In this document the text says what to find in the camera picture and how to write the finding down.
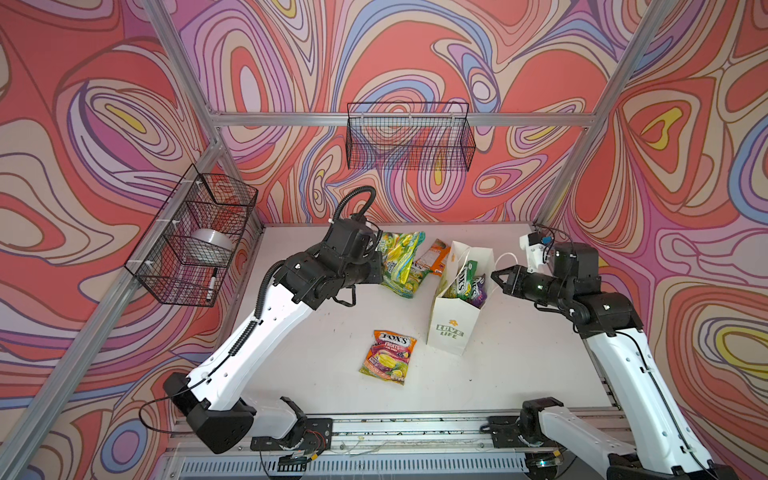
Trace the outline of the purple berries candy bag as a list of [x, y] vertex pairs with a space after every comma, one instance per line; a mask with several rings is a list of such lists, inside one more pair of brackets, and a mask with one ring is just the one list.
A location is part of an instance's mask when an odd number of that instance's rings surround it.
[[480, 309], [487, 300], [488, 294], [486, 290], [486, 275], [481, 274], [475, 276], [472, 279], [469, 293], [465, 297], [465, 301], [475, 308]]

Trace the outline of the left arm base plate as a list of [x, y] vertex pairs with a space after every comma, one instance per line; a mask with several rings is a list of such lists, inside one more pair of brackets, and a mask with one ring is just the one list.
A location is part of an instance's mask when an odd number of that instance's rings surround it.
[[303, 455], [322, 453], [331, 446], [332, 433], [331, 418], [299, 419], [282, 438], [253, 437], [250, 449], [263, 452], [299, 452]]

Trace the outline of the green candy bag top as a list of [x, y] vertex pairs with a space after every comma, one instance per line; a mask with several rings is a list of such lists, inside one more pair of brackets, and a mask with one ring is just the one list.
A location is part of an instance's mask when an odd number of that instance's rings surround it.
[[411, 266], [408, 277], [404, 283], [397, 283], [394, 280], [385, 277], [383, 285], [400, 297], [412, 299], [424, 279], [430, 273], [431, 269], [428, 265], [421, 262], [415, 262]]

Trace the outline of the green candy bag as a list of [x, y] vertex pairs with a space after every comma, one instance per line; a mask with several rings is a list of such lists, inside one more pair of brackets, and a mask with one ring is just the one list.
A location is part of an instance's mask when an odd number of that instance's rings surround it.
[[430, 273], [431, 269], [428, 265], [421, 262], [415, 262], [411, 266], [408, 277], [404, 283], [397, 283], [394, 280], [385, 277], [383, 285], [400, 297], [412, 299], [424, 279]]
[[426, 238], [426, 233], [384, 232], [377, 250], [382, 254], [383, 271], [392, 282], [405, 284], [415, 259], [416, 251]]
[[473, 282], [476, 276], [478, 263], [476, 260], [467, 260], [459, 270], [455, 280], [444, 294], [445, 298], [458, 298], [468, 301], [471, 298]]

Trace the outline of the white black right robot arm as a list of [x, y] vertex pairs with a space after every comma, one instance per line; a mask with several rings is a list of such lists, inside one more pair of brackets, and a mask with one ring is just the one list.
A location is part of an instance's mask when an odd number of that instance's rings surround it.
[[491, 273], [507, 295], [565, 317], [601, 367], [634, 442], [619, 441], [544, 397], [524, 402], [515, 424], [521, 442], [555, 442], [605, 479], [734, 479], [693, 432], [666, 385], [631, 300], [605, 292], [599, 255], [585, 243], [554, 244], [549, 274], [532, 265]]

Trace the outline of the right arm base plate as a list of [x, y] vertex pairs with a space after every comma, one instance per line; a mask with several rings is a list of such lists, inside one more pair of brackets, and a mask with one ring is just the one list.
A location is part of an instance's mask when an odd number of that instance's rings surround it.
[[489, 416], [479, 432], [491, 436], [493, 447], [501, 448], [535, 448], [542, 442], [526, 436], [519, 416]]

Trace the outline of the white floral paper bag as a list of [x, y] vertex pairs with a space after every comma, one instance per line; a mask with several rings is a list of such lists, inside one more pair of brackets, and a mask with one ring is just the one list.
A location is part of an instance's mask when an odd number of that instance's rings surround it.
[[[491, 279], [491, 273], [498, 269], [498, 263], [501, 260], [512, 260], [516, 264], [518, 258], [512, 252], [504, 252], [496, 257], [491, 248], [472, 247], [457, 241], [453, 241], [450, 248], [432, 302], [427, 344], [435, 349], [461, 356], [469, 344], [475, 327], [479, 324], [481, 315], [489, 305], [490, 298], [499, 290]], [[465, 300], [444, 297], [467, 260], [477, 261], [476, 276], [486, 275], [488, 297], [480, 309], [473, 307]]]

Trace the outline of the orange fruits candy bag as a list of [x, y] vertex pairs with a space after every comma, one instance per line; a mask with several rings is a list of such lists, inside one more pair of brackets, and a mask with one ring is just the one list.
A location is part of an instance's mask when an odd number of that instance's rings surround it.
[[390, 330], [375, 330], [373, 337], [359, 372], [403, 385], [417, 339]]

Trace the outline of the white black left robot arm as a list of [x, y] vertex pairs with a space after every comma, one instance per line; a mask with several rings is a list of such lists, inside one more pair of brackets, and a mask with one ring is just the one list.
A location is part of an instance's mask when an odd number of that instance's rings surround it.
[[354, 261], [321, 242], [273, 265], [257, 306], [207, 360], [187, 374], [174, 373], [164, 392], [197, 438], [222, 454], [245, 438], [261, 437], [292, 449], [301, 444], [306, 416], [287, 396], [260, 401], [244, 391], [279, 343], [326, 300], [343, 289], [382, 280], [382, 254]]

